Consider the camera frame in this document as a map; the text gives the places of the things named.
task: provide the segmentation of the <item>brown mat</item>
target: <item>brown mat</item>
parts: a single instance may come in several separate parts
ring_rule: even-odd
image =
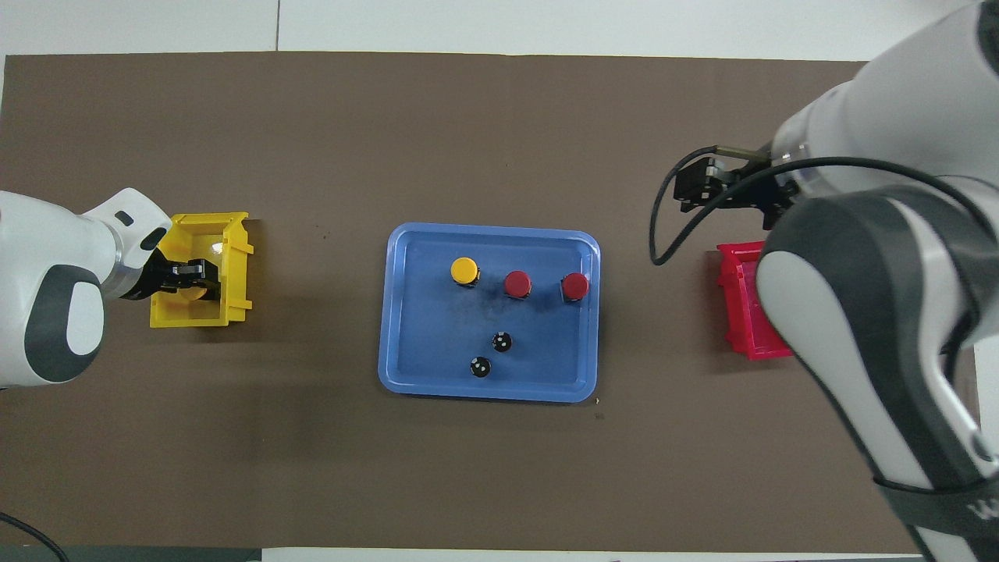
[[[67,544],[913,552],[806,373],[722,339],[711,250],[761,239],[759,214],[718,213],[663,269],[645,248],[679,156],[766,142],[858,66],[8,57],[3,189],[249,211],[258,253],[245,325],[154,331],[115,302],[84,376],[0,393],[0,507]],[[665,207],[663,241],[689,218]],[[407,221],[593,235],[593,398],[385,390],[385,247]]]

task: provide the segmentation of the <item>blue tray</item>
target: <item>blue tray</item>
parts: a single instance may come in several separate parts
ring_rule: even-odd
[[[476,260],[481,279],[463,287],[451,264]],[[503,293],[513,270],[531,278],[523,300]],[[579,272],[589,293],[564,302],[561,279]],[[579,402],[596,386],[600,249],[571,230],[407,223],[389,238],[382,308],[379,378],[394,392]],[[497,332],[513,338],[493,348]],[[492,371],[472,374],[487,357]]]

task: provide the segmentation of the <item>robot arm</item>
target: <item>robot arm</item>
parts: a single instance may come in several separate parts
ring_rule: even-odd
[[[86,369],[103,339],[104,299],[136,285],[170,225],[134,189],[83,215],[0,191],[0,388]]]
[[[999,461],[947,372],[999,332],[999,2],[872,60],[767,150],[730,173],[680,170],[674,197],[704,205],[692,225],[717,207],[764,212],[763,309],[896,515],[928,560],[999,560]]]

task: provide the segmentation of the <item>red cap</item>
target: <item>red cap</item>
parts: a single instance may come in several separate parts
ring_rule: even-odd
[[[589,280],[581,273],[569,273],[562,279],[562,297],[577,301],[589,292]]]
[[[530,277],[522,271],[510,271],[502,282],[506,294],[515,298],[526,298],[530,294]]]

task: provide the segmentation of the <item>red bin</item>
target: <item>red bin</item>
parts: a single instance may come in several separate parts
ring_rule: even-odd
[[[763,242],[719,244],[721,275],[718,284],[725,291],[728,333],[732,349],[750,361],[788,357],[791,350],[770,325],[756,295],[756,264]]]

